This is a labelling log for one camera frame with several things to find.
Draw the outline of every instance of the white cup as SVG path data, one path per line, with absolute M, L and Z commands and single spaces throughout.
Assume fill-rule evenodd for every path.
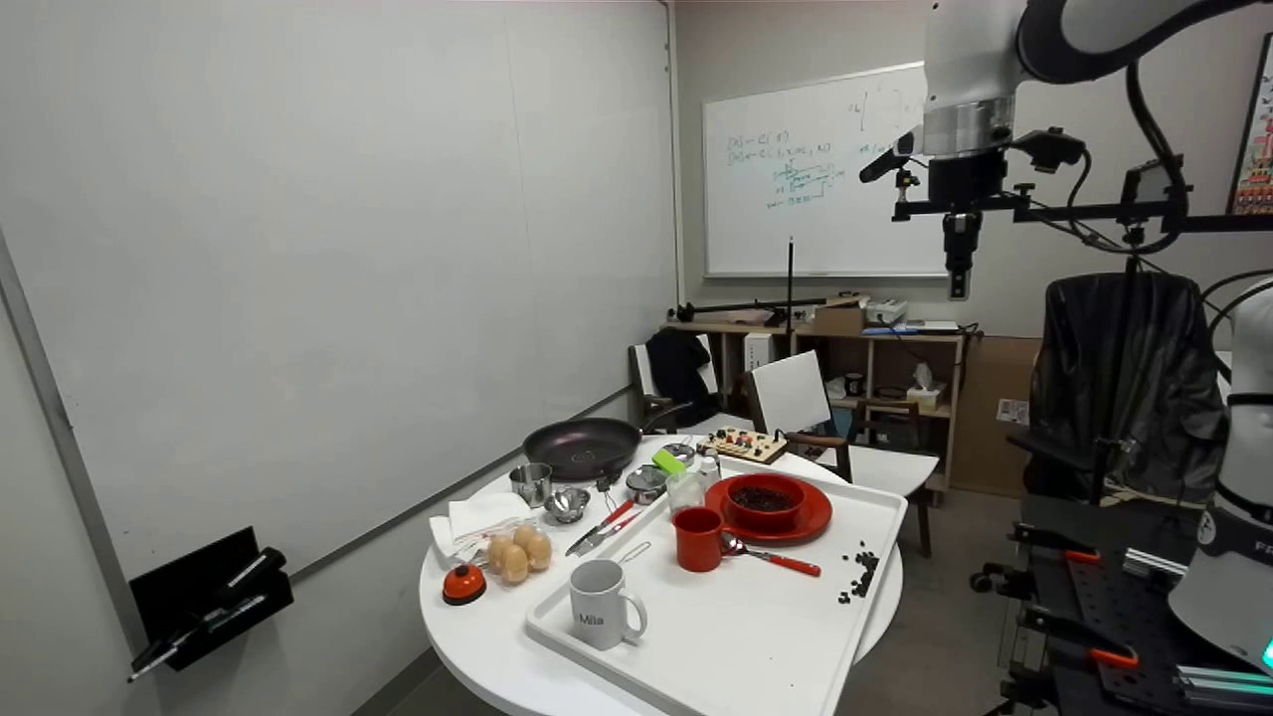
M 644 606 L 624 595 L 624 567 L 617 560 L 584 560 L 569 574 L 569 611 L 575 632 L 592 648 L 637 646 L 648 623 Z

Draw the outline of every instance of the pot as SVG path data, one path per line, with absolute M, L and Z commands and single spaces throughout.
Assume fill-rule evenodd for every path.
M 628 423 L 575 418 L 535 431 L 522 455 L 539 480 L 597 480 L 604 491 L 628 468 L 637 442 Z

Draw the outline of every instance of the gray floor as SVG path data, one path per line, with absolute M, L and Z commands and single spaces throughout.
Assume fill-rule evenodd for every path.
M 935 521 L 935 556 L 915 556 L 906 526 L 906 594 L 893 632 L 850 674 L 840 712 L 857 716 L 975 716 L 998 703 L 1010 646 L 1010 606 L 980 595 L 967 578 L 982 560 L 1010 560 L 1008 528 L 1020 500 L 952 493 Z M 437 662 L 423 662 L 382 691 L 369 716 L 495 716 Z

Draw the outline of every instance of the white round table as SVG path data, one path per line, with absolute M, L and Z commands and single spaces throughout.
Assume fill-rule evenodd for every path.
M 637 465 L 644 465 L 648 455 L 662 449 L 663 442 L 685 442 L 685 438 L 641 442 Z M 840 480 L 830 468 L 803 456 L 781 456 L 772 468 L 801 472 L 808 480 Z M 479 493 L 498 493 L 498 491 L 514 491 L 510 477 L 495 477 Z M 484 595 L 475 606 L 443 599 L 443 581 L 449 565 L 443 565 L 437 548 L 425 554 L 423 578 L 418 578 L 423 619 L 431 627 L 437 662 L 484 703 L 500 712 L 548 712 L 548 716 L 657 712 L 641 695 L 556 656 L 552 648 L 539 646 L 526 632 L 531 607 L 544 599 L 575 565 L 588 560 L 588 556 L 564 556 L 564 545 L 575 545 L 604 512 L 609 512 L 604 497 L 592 497 L 584 521 L 544 526 L 556 548 L 552 567 L 531 578 L 516 587 L 506 587 L 500 581 L 491 578 Z M 876 611 L 864 627 L 861 662 L 885 639 L 893 618 L 898 611 L 898 599 L 905 599 L 905 556 L 895 548 L 881 581 Z

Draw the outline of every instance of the chair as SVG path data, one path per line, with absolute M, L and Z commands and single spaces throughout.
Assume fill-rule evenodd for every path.
M 633 346 L 641 431 L 751 431 L 751 418 L 719 406 L 718 358 L 709 334 L 662 329 Z
M 830 402 L 812 351 L 755 365 L 751 395 L 764 431 L 781 431 L 796 455 L 830 465 L 845 480 L 906 497 L 918 516 L 918 554 L 930 554 L 927 477 L 935 472 L 938 456 L 850 445 L 846 438 L 830 435 Z
M 1222 468 L 1224 406 L 1202 294 L 1179 273 L 1051 282 L 1031 386 L 1027 491 L 1196 500 Z

